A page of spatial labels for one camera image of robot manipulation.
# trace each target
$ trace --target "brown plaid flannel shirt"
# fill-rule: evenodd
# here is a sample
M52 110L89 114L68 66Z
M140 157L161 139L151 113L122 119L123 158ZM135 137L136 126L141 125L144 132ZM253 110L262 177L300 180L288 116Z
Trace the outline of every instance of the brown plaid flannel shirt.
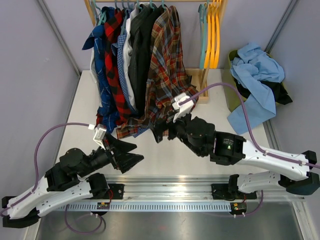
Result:
M139 127L147 128L156 119L165 118L171 110L171 100L177 95L185 92L192 96L198 92L191 85L184 67L180 21L175 6L167 8L155 21L150 47L152 56L144 115L139 119L130 117L122 124L116 130L118 139L134 135Z

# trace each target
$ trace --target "gray floor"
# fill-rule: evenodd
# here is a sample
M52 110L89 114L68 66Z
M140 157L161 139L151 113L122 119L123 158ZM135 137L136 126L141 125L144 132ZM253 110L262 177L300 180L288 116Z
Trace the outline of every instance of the gray floor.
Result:
M249 210L257 205L251 203ZM73 223L83 212L69 212L79 231L94 229L92 217ZM37 240L302 240L290 203L264 203L253 216L233 219L228 213L206 212L108 212L106 229L79 235L66 229L63 212L52 212L41 221Z

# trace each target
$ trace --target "gray wall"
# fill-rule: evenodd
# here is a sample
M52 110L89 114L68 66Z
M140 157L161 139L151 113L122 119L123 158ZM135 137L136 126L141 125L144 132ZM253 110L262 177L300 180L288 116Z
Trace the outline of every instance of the gray wall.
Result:
M0 198L35 183L33 154L41 135L66 122L78 78L36 0L0 3ZM38 155L42 176L54 162L62 135L56 130ZM0 239L25 230L2 228Z
M284 151L312 150L320 159L320 1L300 1L272 50L284 68L293 103L279 107L272 126ZM320 191L307 197L320 236Z
M82 70L88 70L91 52L81 49L93 26L84 1L45 0L45 2L78 66ZM239 49L250 41L265 48L289 2L290 0L228 0L221 26L221 52L218 67L223 68L229 51ZM200 59L198 7L200 3L169 2L167 4L175 5L179 12L184 65L187 68L198 68ZM114 3L98 5L114 7Z

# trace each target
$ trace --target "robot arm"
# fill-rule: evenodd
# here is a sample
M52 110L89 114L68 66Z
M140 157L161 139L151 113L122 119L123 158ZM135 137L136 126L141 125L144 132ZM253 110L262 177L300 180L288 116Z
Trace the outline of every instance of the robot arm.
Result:
M4 227L24 228L38 221L51 211L81 199L102 198L109 190L103 174L94 171L108 164L122 173L129 171L144 159L144 156L129 153L137 148L135 144L115 139L102 125L95 129L93 140L100 146L86 155L78 148L72 148L60 157L60 161L49 169L38 182L31 195L14 205L19 199L30 193L31 187L17 197L6 196L2 199L2 208L8 208L3 217Z
M287 192L297 195L311 195L320 187L318 174L310 172L306 163L317 162L316 153L306 151L291 154L266 147L259 149L250 140L232 133L215 130L215 125L189 113L193 102L179 105L189 97L185 93L178 95L173 102L173 113L165 120L156 121L151 128L157 143L162 141L163 132L168 130L168 139L178 138L199 157L210 156L210 161L218 165L248 165L269 170L249 175L232 175L229 178L228 192L252 193L258 190L272 189L275 186L285 188ZM273 153L298 163L284 161L267 155Z

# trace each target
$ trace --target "perforated metal strip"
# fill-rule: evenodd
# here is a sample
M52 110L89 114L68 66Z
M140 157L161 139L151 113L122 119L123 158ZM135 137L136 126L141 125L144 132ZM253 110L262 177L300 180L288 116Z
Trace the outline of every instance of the perforated metal strip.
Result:
M110 209L99 209L98 202L75 202L68 211L74 212L230 212L229 202L112 202Z

